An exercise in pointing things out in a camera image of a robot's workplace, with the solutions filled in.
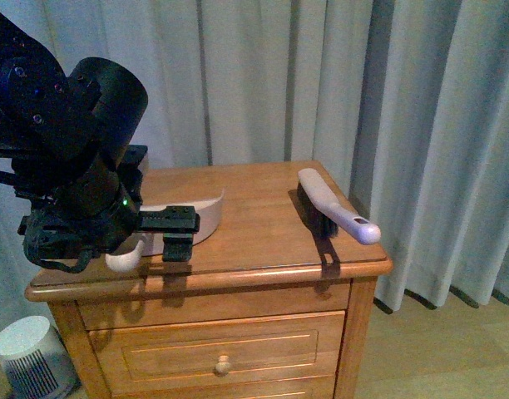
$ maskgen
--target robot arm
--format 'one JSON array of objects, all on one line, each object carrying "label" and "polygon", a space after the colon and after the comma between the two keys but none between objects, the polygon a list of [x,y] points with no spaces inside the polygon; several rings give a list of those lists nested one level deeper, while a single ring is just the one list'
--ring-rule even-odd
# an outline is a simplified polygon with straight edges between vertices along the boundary
[{"label": "robot arm", "polygon": [[124,67],[86,58],[66,77],[0,13],[0,157],[15,172],[0,171],[0,183],[31,201],[18,230],[31,262],[79,273],[137,231],[164,233],[165,261],[190,258],[193,207],[140,212],[147,148],[129,142],[146,106],[144,86]]}]

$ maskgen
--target white fan heater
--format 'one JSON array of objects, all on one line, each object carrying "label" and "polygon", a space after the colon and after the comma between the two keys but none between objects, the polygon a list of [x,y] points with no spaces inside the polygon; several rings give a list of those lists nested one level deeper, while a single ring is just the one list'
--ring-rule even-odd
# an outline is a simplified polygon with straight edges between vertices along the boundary
[{"label": "white fan heater", "polygon": [[63,398],[77,384],[72,361],[43,316],[22,318],[0,332],[0,364],[17,399]]}]

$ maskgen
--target wooden nightstand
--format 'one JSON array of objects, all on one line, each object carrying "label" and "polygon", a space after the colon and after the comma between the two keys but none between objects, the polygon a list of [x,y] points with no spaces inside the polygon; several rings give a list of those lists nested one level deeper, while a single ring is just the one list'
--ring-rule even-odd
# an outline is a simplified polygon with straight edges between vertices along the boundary
[{"label": "wooden nightstand", "polygon": [[223,219],[189,264],[142,260],[113,273],[41,271],[26,297],[48,302],[92,399],[353,397],[377,276],[379,244],[340,230],[315,239],[285,162],[153,170],[146,204],[201,200],[225,188]]}]

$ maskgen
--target nightstand top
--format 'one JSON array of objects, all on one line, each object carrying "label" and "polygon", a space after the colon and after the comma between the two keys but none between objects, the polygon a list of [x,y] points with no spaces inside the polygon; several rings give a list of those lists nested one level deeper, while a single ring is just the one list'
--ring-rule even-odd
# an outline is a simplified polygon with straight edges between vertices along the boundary
[{"label": "nightstand top", "polygon": [[352,209],[317,161],[150,170],[141,193],[146,205],[205,200],[225,189],[218,229],[194,246],[188,264],[145,257],[129,273],[96,259],[79,274],[42,270],[30,283],[32,301],[144,298],[165,291],[293,283],[387,273],[392,264],[380,244],[361,245],[347,233],[314,239],[297,200],[297,172],[315,168]]}]

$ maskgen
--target white brush handle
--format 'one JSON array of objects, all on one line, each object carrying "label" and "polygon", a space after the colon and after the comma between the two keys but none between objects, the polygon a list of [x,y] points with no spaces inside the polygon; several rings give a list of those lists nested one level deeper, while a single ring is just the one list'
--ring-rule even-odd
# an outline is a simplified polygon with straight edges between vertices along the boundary
[{"label": "white brush handle", "polygon": [[327,186],[316,169],[299,171],[299,182],[314,207],[349,233],[359,243],[375,244],[380,241],[380,229],[376,224],[343,208],[336,194]]}]

